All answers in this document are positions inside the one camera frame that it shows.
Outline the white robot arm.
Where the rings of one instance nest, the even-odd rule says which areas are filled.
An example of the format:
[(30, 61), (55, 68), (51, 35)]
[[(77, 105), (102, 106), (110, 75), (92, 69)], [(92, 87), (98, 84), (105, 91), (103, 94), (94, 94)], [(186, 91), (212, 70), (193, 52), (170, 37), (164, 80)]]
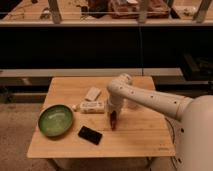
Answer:
[(150, 108), (182, 124), (177, 171), (213, 171), (213, 95), (190, 98), (132, 85), (132, 77), (121, 74), (107, 84), (107, 114), (116, 128), (125, 99)]

